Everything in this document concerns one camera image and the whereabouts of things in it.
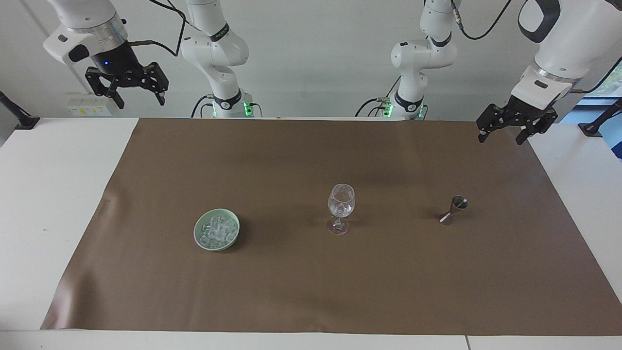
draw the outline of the brown paper mat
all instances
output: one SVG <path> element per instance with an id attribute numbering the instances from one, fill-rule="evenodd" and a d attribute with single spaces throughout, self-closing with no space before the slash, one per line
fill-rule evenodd
<path id="1" fill-rule="evenodd" d="M 622 306 L 516 130 L 141 119 L 42 325 L 159 331 L 621 335 Z M 351 232 L 325 225 L 351 184 Z M 435 215 L 469 198 L 453 225 Z M 193 225 L 241 221 L 221 253 Z"/>

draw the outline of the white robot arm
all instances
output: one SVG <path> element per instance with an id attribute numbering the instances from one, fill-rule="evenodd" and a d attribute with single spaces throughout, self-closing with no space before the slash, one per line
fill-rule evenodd
<path id="1" fill-rule="evenodd" d="M 459 0 L 454 2 L 456 7 L 460 5 Z M 421 70 L 453 64 L 458 54 L 451 41 L 453 23 L 451 0 L 425 1 L 419 26 L 428 37 L 393 47 L 391 62 L 399 69 L 401 81 L 391 97 L 391 117 L 412 119 L 417 115 L 427 87 L 427 77 Z"/>
<path id="2" fill-rule="evenodd" d="M 229 68 L 248 60 L 248 46 L 225 21 L 220 0 L 186 0 L 190 18 L 202 35 L 185 38 L 182 54 L 210 82 L 214 111 L 219 118 L 249 117 L 251 96 L 240 89 Z"/>
<path id="3" fill-rule="evenodd" d="M 85 77 L 98 96 L 112 98 L 119 108 L 123 99 L 118 87 L 141 87 L 155 93 L 164 105 L 169 87 L 160 66 L 152 62 L 143 67 L 136 58 L 124 27 L 109 0 L 48 0 L 61 25 L 45 40 L 47 52 L 58 61 L 73 65 L 91 57 L 96 67 L 88 67 Z M 106 87 L 100 78 L 110 81 Z"/>
<path id="4" fill-rule="evenodd" d="M 527 0 L 519 27 L 540 49 L 508 104 L 491 104 L 477 119 L 480 142 L 509 125 L 525 126 L 518 144 L 545 133 L 557 118 L 553 104 L 622 38 L 622 0 Z"/>

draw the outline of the table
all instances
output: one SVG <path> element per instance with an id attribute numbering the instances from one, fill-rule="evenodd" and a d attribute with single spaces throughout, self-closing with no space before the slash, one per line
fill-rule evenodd
<path id="1" fill-rule="evenodd" d="M 69 348 L 170 347 L 467 349 L 464 336 L 344 334 L 225 334 L 104 331 L 35 331 L 58 280 L 89 223 L 103 189 L 136 125 L 134 118 L 45 119 L 17 131 L 0 148 L 0 345 Z M 622 263 L 622 163 L 600 139 L 574 125 L 554 125 L 530 139 L 544 169 L 592 249 L 618 298 Z M 469 337 L 471 349 L 567 349 L 582 344 L 622 348 L 622 337 Z"/>

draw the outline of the metal jigger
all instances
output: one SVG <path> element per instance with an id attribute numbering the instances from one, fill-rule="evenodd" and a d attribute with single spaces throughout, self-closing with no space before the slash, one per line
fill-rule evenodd
<path id="1" fill-rule="evenodd" d="M 451 225 L 453 221 L 452 215 L 465 210 L 467 207 L 468 200 L 466 198 L 462 196 L 454 196 L 452 198 L 452 208 L 440 216 L 439 222 L 443 225 Z"/>

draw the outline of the wine glass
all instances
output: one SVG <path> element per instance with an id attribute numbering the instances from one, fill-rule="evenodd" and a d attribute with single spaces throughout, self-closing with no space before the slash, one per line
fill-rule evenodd
<path id="1" fill-rule="evenodd" d="M 328 210 L 334 218 L 328 221 L 327 227 L 335 235 L 343 235 L 348 232 L 350 226 L 344 218 L 354 211 L 354 189 L 347 184 L 337 184 L 333 187 L 328 197 Z"/>

